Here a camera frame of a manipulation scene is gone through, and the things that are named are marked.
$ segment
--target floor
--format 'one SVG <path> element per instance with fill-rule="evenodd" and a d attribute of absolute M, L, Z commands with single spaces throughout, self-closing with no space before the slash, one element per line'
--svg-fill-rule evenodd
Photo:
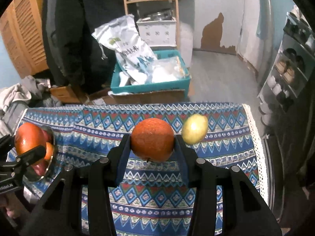
<path fill-rule="evenodd" d="M 193 51 L 190 72 L 195 89 L 190 101 L 248 104 L 259 135 L 263 135 L 255 75 L 243 61 L 234 55 Z"/>

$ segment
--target metal bolt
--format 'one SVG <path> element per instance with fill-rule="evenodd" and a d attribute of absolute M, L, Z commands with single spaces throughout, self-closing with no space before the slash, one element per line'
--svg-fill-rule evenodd
<path fill-rule="evenodd" d="M 234 172 L 239 172 L 239 171 L 240 171 L 239 166 L 232 166 L 231 169 L 232 169 Z"/>
<path fill-rule="evenodd" d="M 100 158 L 100 163 L 107 163 L 109 162 L 109 159 L 107 157 Z"/>
<path fill-rule="evenodd" d="M 198 164 L 204 164 L 204 163 L 206 162 L 206 160 L 203 159 L 203 158 L 198 158 L 198 159 L 196 160 L 196 162 L 197 162 Z"/>
<path fill-rule="evenodd" d="M 71 165 L 71 164 L 68 164 L 65 166 L 65 171 L 70 171 L 72 169 L 73 169 L 73 165 Z"/>

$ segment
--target yellow lemon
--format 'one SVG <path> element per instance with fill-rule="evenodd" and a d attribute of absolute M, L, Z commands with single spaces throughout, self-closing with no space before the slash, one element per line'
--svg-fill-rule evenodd
<path fill-rule="evenodd" d="M 182 137 L 188 145 L 194 145 L 202 141 L 207 132 L 208 119 L 200 114 L 189 117 L 182 127 Z"/>

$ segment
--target wooden cabinet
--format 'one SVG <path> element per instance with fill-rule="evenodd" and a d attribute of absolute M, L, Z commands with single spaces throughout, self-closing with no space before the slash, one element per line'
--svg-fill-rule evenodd
<path fill-rule="evenodd" d="M 13 0 L 0 18 L 4 45 L 21 78 L 48 69 L 40 10 L 43 0 Z"/>

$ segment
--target teal basket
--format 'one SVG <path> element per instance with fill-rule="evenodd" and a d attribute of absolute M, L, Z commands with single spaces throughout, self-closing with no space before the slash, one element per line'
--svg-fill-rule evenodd
<path fill-rule="evenodd" d="M 149 83 L 149 84 L 142 84 L 142 85 L 128 85 L 124 87 L 119 87 L 119 83 L 120 83 L 119 72 L 121 72 L 121 68 L 117 62 L 115 65 L 115 71 L 114 71 L 113 77 L 111 79 L 111 91 L 115 94 L 118 94 L 121 92 L 142 93 L 142 92 L 152 92 L 152 91 L 159 91 L 159 90 L 185 90 L 185 97 L 187 97 L 189 83 L 190 83 L 190 75 L 179 51 L 178 50 L 164 50 L 164 51 L 154 51 L 154 53 L 156 54 L 157 59 L 178 56 L 181 62 L 181 66 L 185 72 L 185 75 L 187 76 L 177 81 Z"/>

